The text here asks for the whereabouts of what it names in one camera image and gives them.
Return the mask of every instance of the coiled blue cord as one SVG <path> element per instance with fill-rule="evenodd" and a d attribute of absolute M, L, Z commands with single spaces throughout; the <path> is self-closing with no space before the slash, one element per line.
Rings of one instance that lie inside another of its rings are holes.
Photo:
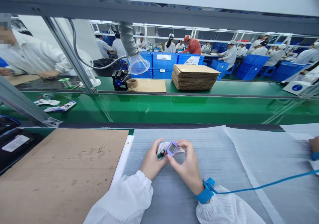
<path fill-rule="evenodd" d="M 278 181 L 271 182 L 271 183 L 269 183 L 269 184 L 265 184 L 265 185 L 262 185 L 262 186 L 259 186 L 259 187 L 247 188 L 247 189 L 240 189 L 240 190 L 230 191 L 230 192 L 217 192 L 214 188 L 210 188 L 210 189 L 211 189 L 215 194 L 231 194 L 231 193 L 243 192 L 243 191 L 253 191 L 253 190 L 262 189 L 262 188 L 264 188 L 264 187 L 272 186 L 272 185 L 275 185 L 275 184 L 278 184 L 278 183 L 281 183 L 281 182 L 284 182 L 284 181 L 288 181 L 288 180 L 291 180 L 291 179 L 294 179 L 294 178 L 298 178 L 298 177 L 302 177 L 302 176 L 308 176 L 308 175 L 311 175 L 311 174 L 315 174 L 315 173 L 317 173 L 317 172 L 319 172 L 319 170 L 314 170 L 314 171 L 310 171 L 310 172 L 305 172 L 305 173 L 302 173 L 302 174 L 298 174 L 298 175 L 295 175 L 295 176 L 286 177 L 286 178 L 280 179 L 280 180 L 278 180 Z"/>

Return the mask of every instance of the white label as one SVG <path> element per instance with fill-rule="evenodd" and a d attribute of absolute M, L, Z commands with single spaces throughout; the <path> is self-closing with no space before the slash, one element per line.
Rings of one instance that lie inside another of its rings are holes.
<path fill-rule="evenodd" d="M 193 65 L 198 65 L 199 62 L 199 56 L 191 56 L 186 60 L 184 64 L 193 64 Z"/>
<path fill-rule="evenodd" d="M 29 140 L 28 137 L 20 135 L 15 140 L 12 140 L 7 145 L 3 146 L 2 150 L 8 151 L 8 152 L 13 152 L 28 140 Z"/>
<path fill-rule="evenodd" d="M 172 55 L 156 55 L 156 59 L 171 60 Z"/>

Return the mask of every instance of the purple device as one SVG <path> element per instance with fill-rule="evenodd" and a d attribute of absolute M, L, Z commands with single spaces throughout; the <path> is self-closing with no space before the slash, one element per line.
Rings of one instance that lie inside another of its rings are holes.
<path fill-rule="evenodd" d="M 174 156 L 175 152 L 177 151 L 177 142 L 171 142 L 167 148 L 167 154 Z"/>

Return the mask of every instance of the stack of flattened cardboard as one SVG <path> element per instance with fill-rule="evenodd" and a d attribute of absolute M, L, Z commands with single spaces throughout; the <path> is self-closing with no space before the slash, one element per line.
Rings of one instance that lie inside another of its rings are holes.
<path fill-rule="evenodd" d="M 178 90 L 212 89 L 220 72 L 204 65 L 176 64 L 172 80 Z"/>

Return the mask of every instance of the blue stool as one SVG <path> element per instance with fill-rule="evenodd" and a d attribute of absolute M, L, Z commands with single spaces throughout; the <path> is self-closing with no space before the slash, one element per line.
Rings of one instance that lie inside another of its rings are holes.
<path fill-rule="evenodd" d="M 260 76 L 260 78 L 264 78 L 265 76 L 270 77 L 275 70 L 275 66 L 265 66 L 264 69 L 261 69 L 261 71 L 259 71 L 258 75 Z"/>
<path fill-rule="evenodd" d="M 228 75 L 228 74 L 229 74 L 229 76 L 231 77 L 231 76 L 232 76 L 232 72 L 233 72 L 233 70 L 234 70 L 234 67 L 235 67 L 235 65 L 233 65 L 231 68 L 229 68 L 229 70 L 226 70 L 224 77 L 225 77 L 226 75 Z"/>

